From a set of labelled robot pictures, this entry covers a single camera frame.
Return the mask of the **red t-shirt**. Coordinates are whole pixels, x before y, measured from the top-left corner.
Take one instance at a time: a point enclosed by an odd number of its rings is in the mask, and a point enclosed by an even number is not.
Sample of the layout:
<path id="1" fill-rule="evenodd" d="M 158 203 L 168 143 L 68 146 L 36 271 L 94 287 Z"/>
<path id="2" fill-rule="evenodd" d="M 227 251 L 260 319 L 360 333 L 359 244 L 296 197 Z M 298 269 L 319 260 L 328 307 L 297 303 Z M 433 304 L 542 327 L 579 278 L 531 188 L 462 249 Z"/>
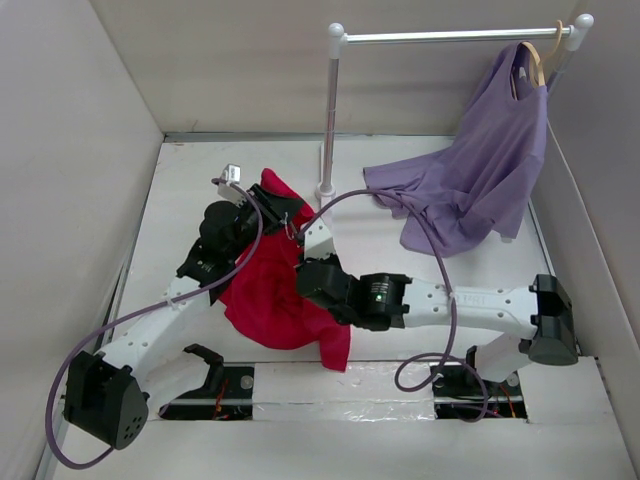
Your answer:
<path id="1" fill-rule="evenodd" d="M 264 235 L 247 265 L 220 297 L 234 328 L 260 345 L 294 350 L 315 343 L 322 365 L 346 370 L 351 330 L 296 293 L 294 266 L 302 248 L 283 230 Z"/>

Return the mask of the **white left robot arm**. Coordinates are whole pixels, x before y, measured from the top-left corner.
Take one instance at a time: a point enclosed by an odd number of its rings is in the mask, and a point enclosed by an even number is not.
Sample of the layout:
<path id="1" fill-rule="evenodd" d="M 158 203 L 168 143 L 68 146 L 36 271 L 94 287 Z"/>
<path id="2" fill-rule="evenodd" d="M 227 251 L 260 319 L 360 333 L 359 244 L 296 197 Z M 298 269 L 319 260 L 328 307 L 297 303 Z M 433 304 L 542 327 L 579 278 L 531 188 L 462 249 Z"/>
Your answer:
<path id="1" fill-rule="evenodd" d="M 133 315 L 133 325 L 98 352 L 72 354 L 63 369 L 65 420 L 112 449 L 128 447 L 150 414 L 173 399 L 220 390 L 221 355 L 196 343 L 172 344 L 221 297 L 262 238 L 290 226 L 304 205 L 258 184 L 246 191 L 221 184 L 218 191 L 222 200 L 206 208 L 163 300 Z"/>

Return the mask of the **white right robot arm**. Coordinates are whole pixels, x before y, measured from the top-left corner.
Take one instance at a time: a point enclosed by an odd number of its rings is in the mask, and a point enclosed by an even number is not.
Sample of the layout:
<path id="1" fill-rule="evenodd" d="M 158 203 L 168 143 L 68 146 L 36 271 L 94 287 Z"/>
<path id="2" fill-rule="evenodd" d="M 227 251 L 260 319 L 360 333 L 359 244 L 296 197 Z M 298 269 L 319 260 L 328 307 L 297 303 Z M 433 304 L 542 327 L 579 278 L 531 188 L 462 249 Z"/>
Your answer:
<path id="1" fill-rule="evenodd" d="M 379 332 L 455 324 L 497 333 L 467 351 L 461 376 L 474 393 L 529 364 L 564 367 L 579 358 L 573 305 L 553 275 L 539 274 L 526 287 L 448 292 L 443 284 L 401 274 L 356 278 L 333 257 L 306 260 L 296 274 L 297 293 L 340 325 Z"/>

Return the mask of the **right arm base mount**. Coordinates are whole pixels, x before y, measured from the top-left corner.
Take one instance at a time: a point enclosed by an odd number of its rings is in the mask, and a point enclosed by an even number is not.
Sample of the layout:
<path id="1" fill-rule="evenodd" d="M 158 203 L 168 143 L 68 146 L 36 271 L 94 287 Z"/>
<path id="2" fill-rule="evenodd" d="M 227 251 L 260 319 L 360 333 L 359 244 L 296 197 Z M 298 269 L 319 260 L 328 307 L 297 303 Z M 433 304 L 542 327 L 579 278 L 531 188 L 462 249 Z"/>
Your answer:
<path id="1" fill-rule="evenodd" d="M 483 380 L 472 372 L 465 358 L 449 356 L 440 367 L 430 387 L 435 400 L 437 419 L 472 422 L 483 419 L 525 419 L 524 396 L 514 373 L 500 383 Z"/>

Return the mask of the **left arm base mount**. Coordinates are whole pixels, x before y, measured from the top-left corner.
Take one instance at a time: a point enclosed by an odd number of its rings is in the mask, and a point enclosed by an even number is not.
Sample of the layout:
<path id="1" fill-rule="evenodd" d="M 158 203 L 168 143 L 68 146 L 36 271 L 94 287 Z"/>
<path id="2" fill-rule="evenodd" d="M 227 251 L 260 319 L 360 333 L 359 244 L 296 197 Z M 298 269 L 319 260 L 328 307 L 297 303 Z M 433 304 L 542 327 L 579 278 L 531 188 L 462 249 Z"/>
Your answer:
<path id="1" fill-rule="evenodd" d="M 255 365 L 227 364 L 224 357 L 202 345 L 192 344 L 184 352 L 203 360 L 209 370 L 202 386 L 187 391 L 163 405 L 163 420 L 248 421 L 253 419 Z"/>

